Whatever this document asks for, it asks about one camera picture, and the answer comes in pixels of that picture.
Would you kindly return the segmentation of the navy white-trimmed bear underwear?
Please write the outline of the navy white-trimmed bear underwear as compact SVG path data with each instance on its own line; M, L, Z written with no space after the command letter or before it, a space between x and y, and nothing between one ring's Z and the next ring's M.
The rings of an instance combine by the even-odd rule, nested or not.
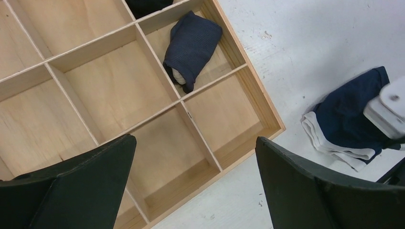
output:
M357 172L384 149L403 151L403 139L390 139L363 113L368 102L389 82L384 66L370 69L328 94L304 114L301 123L314 148Z

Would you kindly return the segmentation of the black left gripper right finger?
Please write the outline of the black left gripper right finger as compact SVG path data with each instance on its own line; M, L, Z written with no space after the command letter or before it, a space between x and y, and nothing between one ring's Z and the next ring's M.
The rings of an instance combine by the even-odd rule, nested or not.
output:
M255 152L274 228L404 228L404 186L336 172L261 136Z

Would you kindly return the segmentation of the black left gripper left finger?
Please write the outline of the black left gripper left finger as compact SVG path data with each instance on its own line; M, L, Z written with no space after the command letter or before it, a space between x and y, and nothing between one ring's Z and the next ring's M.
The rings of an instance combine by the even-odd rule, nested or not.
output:
M136 145L136 138L125 134L68 160L1 181L1 228L113 228Z

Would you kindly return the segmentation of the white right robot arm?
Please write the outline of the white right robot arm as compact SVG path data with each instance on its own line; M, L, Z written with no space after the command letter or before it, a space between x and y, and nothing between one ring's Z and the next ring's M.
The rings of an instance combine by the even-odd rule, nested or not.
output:
M386 149L405 150L405 78L384 86L363 114L389 139Z

